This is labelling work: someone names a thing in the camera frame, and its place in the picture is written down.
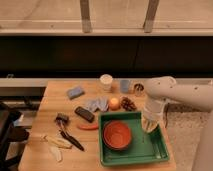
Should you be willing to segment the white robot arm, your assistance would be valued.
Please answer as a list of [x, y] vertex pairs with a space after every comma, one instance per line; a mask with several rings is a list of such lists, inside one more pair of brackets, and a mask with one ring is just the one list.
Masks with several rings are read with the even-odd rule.
[[200, 136], [192, 171], [213, 171], [213, 84], [179, 84], [175, 78], [164, 76], [146, 80], [144, 91], [147, 98], [142, 110], [142, 127], [147, 133], [157, 127], [167, 99], [210, 113]]

